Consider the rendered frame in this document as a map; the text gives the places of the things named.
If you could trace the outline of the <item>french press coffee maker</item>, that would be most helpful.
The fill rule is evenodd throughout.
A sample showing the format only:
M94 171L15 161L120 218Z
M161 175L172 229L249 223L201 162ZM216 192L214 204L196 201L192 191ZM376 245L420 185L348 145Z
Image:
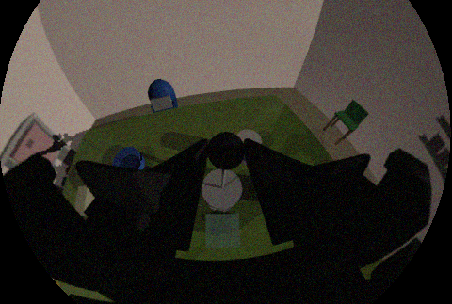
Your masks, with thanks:
M208 142L207 157L216 169L204 177L202 194L215 213L227 213L241 198L241 180L229 169L237 168L244 152L244 142L231 132L215 135Z

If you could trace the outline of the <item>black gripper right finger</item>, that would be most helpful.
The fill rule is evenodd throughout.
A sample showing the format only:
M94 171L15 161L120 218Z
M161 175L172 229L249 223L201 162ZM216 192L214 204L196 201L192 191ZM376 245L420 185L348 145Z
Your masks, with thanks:
M293 241L290 232L309 216L329 188L363 175L370 161L370 154L361 153L306 165L251 139L245 139L244 156L272 245Z

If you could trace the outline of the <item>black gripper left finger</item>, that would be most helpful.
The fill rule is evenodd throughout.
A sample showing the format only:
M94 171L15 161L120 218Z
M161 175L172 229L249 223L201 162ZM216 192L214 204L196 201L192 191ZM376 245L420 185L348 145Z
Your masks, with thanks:
M76 162L75 167L94 198L143 211L177 245L177 251L189 251L206 158L207 139L201 139L146 171L88 160Z

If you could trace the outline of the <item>dark blue cylinder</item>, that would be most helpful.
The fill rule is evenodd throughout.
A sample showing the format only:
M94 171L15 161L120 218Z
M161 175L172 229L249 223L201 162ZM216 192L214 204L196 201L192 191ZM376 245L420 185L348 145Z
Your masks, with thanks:
M144 169L144 156L139 153L136 147L125 147L117 152L117 156L112 161L113 166L121 168Z

